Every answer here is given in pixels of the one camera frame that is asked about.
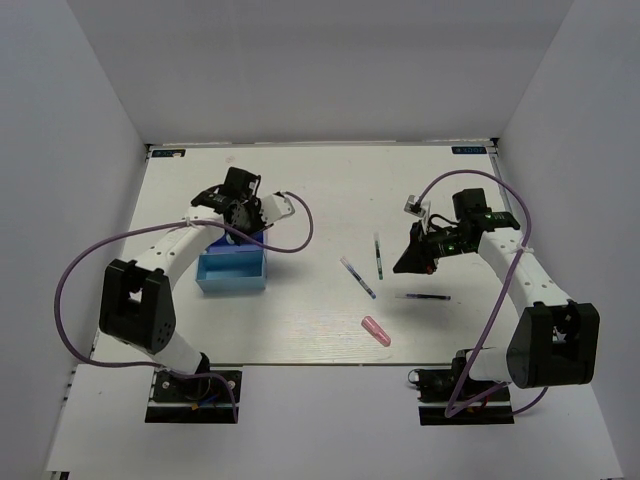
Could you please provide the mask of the blue ink pen refill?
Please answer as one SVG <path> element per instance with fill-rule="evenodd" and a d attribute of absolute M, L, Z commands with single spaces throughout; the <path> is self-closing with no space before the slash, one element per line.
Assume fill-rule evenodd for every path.
<path fill-rule="evenodd" d="M 373 289 L 365 282 L 362 276 L 355 270 L 353 265 L 345 258 L 340 258 L 341 264 L 345 267 L 345 269 L 350 273 L 350 275 L 356 280 L 356 282 L 360 285 L 360 287 L 367 293 L 367 295 L 371 299 L 376 299 L 377 295 L 373 291 Z"/>

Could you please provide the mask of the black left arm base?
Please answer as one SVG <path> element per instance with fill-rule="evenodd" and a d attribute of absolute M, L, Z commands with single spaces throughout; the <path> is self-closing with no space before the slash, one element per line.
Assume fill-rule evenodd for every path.
<path fill-rule="evenodd" d="M 156 371 L 145 413 L 147 424 L 234 424 L 231 396 L 218 379 L 193 382 Z"/>

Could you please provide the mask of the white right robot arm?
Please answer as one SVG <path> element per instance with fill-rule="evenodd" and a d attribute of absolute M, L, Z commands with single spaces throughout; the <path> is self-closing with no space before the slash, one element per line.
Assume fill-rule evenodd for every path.
<path fill-rule="evenodd" d="M 405 209 L 417 220 L 394 273 L 432 274 L 443 258 L 477 253 L 507 287 L 520 316 L 507 346 L 482 349 L 473 363 L 453 371 L 453 390 L 472 399 L 488 382 L 522 389 L 590 383 L 600 323 L 596 308 L 574 301 L 551 279 L 525 249 L 514 216 L 492 211 L 483 189 L 465 189 L 452 200 L 455 220 L 440 227 L 433 223 L 428 203 L 408 199 Z"/>

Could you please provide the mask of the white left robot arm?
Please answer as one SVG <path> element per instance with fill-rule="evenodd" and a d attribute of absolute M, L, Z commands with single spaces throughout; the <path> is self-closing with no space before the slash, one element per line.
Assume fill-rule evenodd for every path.
<path fill-rule="evenodd" d="M 259 175 L 231 167 L 222 185 L 191 201 L 184 219 L 142 254 L 106 268 L 99 329 L 178 373 L 177 387 L 199 399 L 211 387 L 209 361 L 177 332 L 172 291 L 205 249 L 225 236 L 224 225 L 253 235 L 265 227 Z"/>

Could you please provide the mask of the pink blue tiered organizer box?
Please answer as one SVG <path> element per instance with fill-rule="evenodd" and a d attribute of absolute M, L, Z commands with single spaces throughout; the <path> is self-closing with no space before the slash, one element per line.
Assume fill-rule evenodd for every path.
<path fill-rule="evenodd" d="M 205 294 L 245 294 L 264 290 L 266 277 L 263 247 L 224 236 L 199 255 L 195 281 Z"/>

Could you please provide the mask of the purple ink pen refill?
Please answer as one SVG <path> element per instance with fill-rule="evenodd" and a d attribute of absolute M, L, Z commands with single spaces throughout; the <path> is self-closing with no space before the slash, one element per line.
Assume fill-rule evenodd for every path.
<path fill-rule="evenodd" d="M 439 295 L 439 294 L 425 294 L 425 293 L 396 293 L 395 298 L 399 299 L 417 299 L 417 300 L 437 300 L 437 301 L 450 301 L 451 296 Z"/>

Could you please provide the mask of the green ink pen refill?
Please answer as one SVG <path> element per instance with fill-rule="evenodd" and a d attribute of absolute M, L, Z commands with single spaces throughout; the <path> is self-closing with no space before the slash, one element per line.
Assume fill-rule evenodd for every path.
<path fill-rule="evenodd" d="M 382 263 L 382 256 L 381 256 L 380 236 L 378 232 L 374 233 L 374 251 L 375 251 L 378 279 L 382 281 L 384 279 L 384 270 L 383 270 L 383 263 Z"/>

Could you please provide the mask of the left corner table sticker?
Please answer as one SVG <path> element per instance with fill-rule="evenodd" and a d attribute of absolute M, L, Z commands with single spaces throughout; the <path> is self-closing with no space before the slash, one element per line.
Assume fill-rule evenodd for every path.
<path fill-rule="evenodd" d="M 186 154 L 185 149 L 154 149 L 151 152 L 152 158 L 181 158 Z"/>

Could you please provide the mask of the corner table sticker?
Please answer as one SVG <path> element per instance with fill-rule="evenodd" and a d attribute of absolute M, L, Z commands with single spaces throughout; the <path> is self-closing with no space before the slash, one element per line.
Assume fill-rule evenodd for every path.
<path fill-rule="evenodd" d="M 186 154 L 185 149 L 154 149 L 151 152 L 152 158 L 181 158 Z"/>
<path fill-rule="evenodd" d="M 486 155 L 487 150 L 484 146 L 452 146 L 454 155 Z"/>

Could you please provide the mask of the right corner table sticker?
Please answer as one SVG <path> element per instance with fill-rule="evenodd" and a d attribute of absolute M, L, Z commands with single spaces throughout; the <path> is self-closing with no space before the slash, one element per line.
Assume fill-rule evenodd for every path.
<path fill-rule="evenodd" d="M 486 155 L 487 150 L 484 146 L 452 146 L 454 155 Z"/>

